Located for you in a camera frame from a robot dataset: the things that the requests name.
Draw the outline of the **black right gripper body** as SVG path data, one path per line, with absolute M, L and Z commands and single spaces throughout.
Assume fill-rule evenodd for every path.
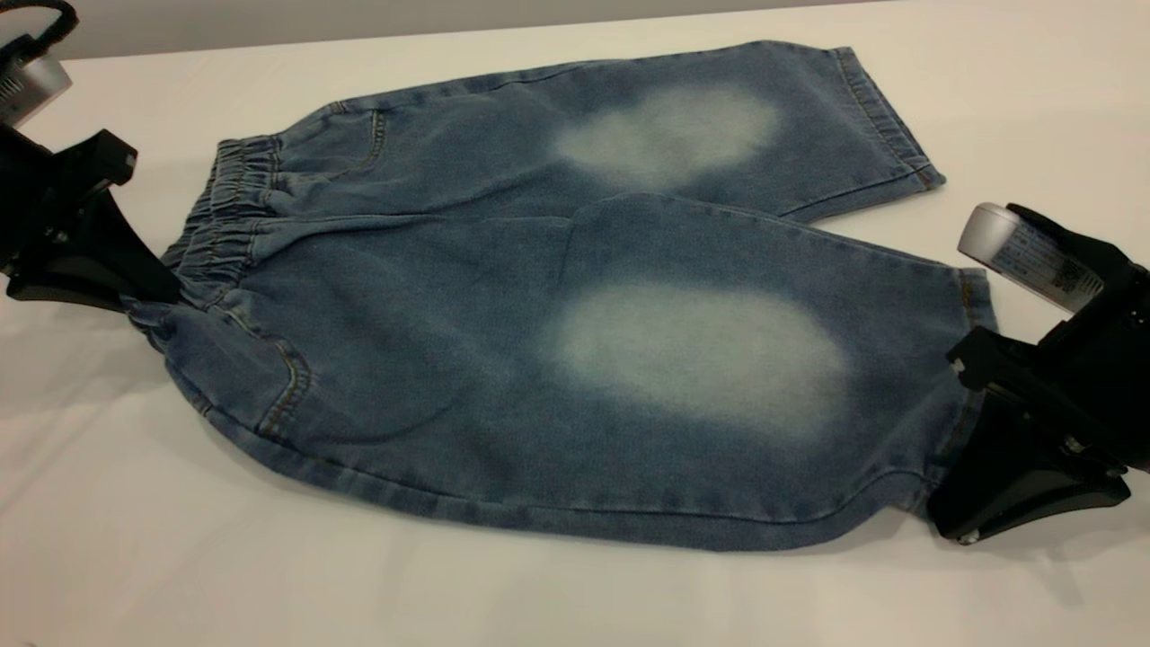
M 958 249 L 1068 311 L 1038 342 L 974 328 L 948 355 L 963 385 L 1038 414 L 1073 450 L 1147 471 L 1147 267 L 1022 205 L 977 205 Z

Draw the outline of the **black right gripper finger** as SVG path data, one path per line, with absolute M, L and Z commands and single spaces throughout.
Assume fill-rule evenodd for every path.
M 933 510 L 1084 510 L 1121 503 L 1121 480 L 1038 414 L 991 394 Z
M 960 482 L 942 484 L 927 502 L 933 525 L 944 539 L 974 545 L 1018 526 L 1061 513 L 1112 508 L 1132 496 L 1120 476 L 1023 473 L 1004 484 Z

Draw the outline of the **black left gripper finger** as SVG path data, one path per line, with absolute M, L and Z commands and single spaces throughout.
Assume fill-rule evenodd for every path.
M 120 294 L 152 302 L 181 302 L 181 280 L 141 241 L 110 192 L 91 197 L 84 208 L 80 246 L 110 276 Z
M 23 265 L 9 275 L 7 296 L 21 302 L 55 302 L 123 313 L 124 283 L 103 265 L 86 259 L 53 259 Z

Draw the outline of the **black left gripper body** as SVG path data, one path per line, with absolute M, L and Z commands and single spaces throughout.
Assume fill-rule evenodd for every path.
M 54 230 L 93 197 L 130 182 L 138 163 L 138 151 L 107 129 L 53 152 L 3 126 L 1 153 L 3 274 L 13 274 L 36 245 L 52 241 Z

